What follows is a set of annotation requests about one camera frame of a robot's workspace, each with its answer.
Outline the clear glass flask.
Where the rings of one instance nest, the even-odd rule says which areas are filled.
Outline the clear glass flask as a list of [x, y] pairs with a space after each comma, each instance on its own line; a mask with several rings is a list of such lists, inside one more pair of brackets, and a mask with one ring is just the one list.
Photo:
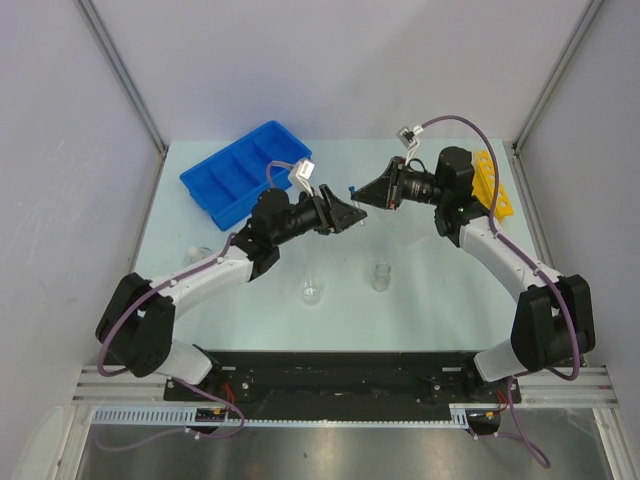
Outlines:
[[307, 306], [314, 306], [321, 302], [324, 292], [324, 275], [317, 265], [308, 265], [304, 268], [301, 279], [301, 298]]

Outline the blue divided plastic bin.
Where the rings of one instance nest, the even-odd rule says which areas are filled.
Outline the blue divided plastic bin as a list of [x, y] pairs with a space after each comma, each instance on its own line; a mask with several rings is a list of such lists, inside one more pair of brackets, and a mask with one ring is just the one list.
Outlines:
[[259, 195], [274, 184], [291, 186], [285, 169], [273, 161], [294, 165], [312, 151], [282, 124], [271, 120], [180, 174], [196, 204], [222, 231], [228, 231], [250, 213]]

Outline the stoppered round glass flask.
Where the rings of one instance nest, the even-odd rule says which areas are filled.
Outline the stoppered round glass flask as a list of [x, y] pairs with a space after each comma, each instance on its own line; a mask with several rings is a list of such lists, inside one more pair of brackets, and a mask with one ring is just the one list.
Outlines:
[[213, 254], [208, 247], [191, 246], [187, 249], [187, 259], [190, 264], [198, 263]]

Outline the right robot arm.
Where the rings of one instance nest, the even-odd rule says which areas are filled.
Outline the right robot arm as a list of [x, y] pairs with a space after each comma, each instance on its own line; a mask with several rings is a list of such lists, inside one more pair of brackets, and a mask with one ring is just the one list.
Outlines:
[[510, 376], [552, 370], [564, 361], [578, 370], [582, 356], [596, 346], [588, 282], [532, 259], [498, 228], [475, 194], [483, 171], [472, 152], [447, 147], [434, 172], [416, 171], [396, 156], [378, 178], [351, 193], [352, 200], [383, 210], [405, 201], [434, 206], [438, 234], [476, 258], [514, 299], [510, 336], [464, 368], [461, 388], [473, 401], [486, 400], [497, 381]]

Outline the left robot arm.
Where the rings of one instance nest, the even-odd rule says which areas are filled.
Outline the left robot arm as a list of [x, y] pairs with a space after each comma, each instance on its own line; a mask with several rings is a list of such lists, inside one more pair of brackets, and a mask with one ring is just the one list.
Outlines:
[[339, 234], [366, 216], [325, 184], [317, 193], [301, 193], [297, 202], [278, 188], [263, 191], [244, 227], [229, 235], [220, 252], [155, 279], [132, 272], [120, 280], [96, 328], [99, 373], [160, 374], [186, 382], [199, 399], [214, 397], [220, 374], [198, 347], [175, 339], [175, 322], [210, 297], [265, 274], [279, 260], [282, 244], [309, 231]]

